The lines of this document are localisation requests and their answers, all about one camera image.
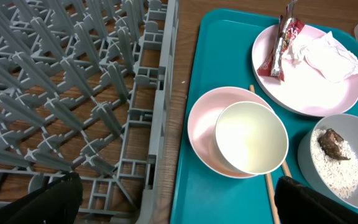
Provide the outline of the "small pink bowl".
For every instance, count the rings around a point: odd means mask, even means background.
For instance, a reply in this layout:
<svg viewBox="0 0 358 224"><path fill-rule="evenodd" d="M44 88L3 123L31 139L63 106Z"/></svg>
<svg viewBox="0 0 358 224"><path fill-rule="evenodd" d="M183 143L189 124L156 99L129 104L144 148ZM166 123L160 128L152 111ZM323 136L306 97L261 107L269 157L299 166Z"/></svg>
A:
<svg viewBox="0 0 358 224"><path fill-rule="evenodd" d="M219 115L226 107L239 101L252 101L271 108L264 99L249 90L234 86L215 88L194 103L187 121L187 132L195 154L208 168L233 179L248 179L253 175L225 163L214 143L214 129Z"/></svg>

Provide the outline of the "red snack wrapper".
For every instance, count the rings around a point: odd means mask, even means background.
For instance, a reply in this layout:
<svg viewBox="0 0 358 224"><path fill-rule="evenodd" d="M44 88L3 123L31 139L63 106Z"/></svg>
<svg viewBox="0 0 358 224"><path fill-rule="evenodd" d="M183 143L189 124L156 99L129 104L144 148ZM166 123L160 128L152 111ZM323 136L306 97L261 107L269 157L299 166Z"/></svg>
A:
<svg viewBox="0 0 358 224"><path fill-rule="evenodd" d="M296 0L286 6L286 16L279 17L278 33L275 44L262 65L257 69L258 76L275 78L285 81L282 68L283 53L291 46L298 34L303 30L305 23L293 15Z"/></svg>

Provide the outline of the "white paper cup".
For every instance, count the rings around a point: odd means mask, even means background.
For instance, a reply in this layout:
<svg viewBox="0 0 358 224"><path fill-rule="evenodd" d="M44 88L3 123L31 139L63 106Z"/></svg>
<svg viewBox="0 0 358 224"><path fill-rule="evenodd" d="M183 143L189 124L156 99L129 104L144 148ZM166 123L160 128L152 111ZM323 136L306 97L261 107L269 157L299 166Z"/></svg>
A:
<svg viewBox="0 0 358 224"><path fill-rule="evenodd" d="M223 109L214 127L214 143L222 160L237 172L264 175L285 161L288 133L270 108L240 101Z"/></svg>

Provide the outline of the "brown food piece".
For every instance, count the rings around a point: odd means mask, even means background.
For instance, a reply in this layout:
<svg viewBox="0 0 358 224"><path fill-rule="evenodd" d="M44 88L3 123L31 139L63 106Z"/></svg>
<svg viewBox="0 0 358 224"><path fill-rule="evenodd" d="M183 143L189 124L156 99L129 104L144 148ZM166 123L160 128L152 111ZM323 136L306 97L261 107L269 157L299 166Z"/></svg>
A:
<svg viewBox="0 0 358 224"><path fill-rule="evenodd" d="M344 139L332 128L327 129L326 132L318 138L318 143L325 154L337 161L349 160L348 157L341 154L341 150L336 144L337 142L340 143L343 141Z"/></svg>

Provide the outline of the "grey bowl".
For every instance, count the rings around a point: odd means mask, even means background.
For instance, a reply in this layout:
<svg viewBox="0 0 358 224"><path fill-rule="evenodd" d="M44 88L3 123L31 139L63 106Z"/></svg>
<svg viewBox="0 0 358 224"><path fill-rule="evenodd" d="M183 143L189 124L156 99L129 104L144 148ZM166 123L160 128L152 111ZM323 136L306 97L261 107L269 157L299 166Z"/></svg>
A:
<svg viewBox="0 0 358 224"><path fill-rule="evenodd" d="M307 183L317 192L341 203L358 209L358 186L349 198L341 198L325 184L316 170L311 156L311 135L316 129L332 128L346 141L358 159L358 117L350 114L335 114L325 117L303 137L298 147L298 164Z"/></svg>

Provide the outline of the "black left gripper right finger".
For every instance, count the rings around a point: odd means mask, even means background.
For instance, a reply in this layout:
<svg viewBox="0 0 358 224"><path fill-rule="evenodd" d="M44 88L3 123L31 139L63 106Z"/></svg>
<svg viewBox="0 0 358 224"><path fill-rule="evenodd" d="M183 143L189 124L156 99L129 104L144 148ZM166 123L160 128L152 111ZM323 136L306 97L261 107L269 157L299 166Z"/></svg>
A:
<svg viewBox="0 0 358 224"><path fill-rule="evenodd" d="M358 224L358 213L288 176L279 178L274 199L282 224Z"/></svg>

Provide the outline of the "white rice pile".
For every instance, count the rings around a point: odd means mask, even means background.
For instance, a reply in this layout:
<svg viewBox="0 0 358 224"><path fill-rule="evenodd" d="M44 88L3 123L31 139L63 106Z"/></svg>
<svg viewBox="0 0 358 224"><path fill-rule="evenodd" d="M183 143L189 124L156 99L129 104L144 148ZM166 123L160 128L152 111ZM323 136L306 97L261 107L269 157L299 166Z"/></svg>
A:
<svg viewBox="0 0 358 224"><path fill-rule="evenodd" d="M311 135L311 156L323 182L341 198L349 198L358 186L358 159L348 141L336 143L346 161L337 161L325 154L318 143L327 129L316 129Z"/></svg>

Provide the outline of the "white napkin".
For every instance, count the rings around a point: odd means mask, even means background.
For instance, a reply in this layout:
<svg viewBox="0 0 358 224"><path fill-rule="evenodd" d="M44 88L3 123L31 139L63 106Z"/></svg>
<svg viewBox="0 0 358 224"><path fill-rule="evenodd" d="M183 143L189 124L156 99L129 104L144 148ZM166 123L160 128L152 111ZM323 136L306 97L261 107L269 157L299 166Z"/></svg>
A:
<svg viewBox="0 0 358 224"><path fill-rule="evenodd" d="M283 58L299 65L302 61L332 82L342 82L358 75L358 58L340 46L331 32L316 39L295 39Z"/></svg>

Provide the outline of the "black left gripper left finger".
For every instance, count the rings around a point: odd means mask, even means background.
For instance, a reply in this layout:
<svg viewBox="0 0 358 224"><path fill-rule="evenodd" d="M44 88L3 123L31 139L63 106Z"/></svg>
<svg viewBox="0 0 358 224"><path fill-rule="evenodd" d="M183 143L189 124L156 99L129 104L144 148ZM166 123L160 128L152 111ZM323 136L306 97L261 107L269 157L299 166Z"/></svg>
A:
<svg viewBox="0 0 358 224"><path fill-rule="evenodd" d="M0 224L73 224L82 201L80 176L71 172L0 208Z"/></svg>

